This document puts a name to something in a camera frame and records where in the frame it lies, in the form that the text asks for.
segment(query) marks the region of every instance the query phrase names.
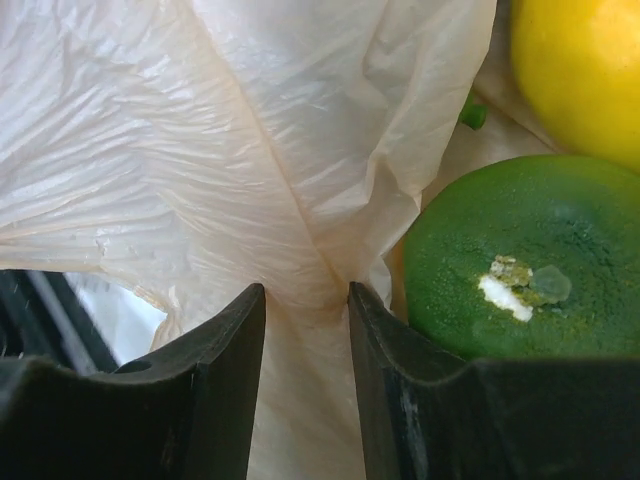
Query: yellow lemon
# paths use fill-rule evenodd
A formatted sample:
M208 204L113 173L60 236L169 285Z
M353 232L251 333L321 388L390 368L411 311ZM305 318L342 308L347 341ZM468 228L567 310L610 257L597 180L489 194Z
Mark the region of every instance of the yellow lemon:
M511 63L559 144L640 172L640 0L513 0Z

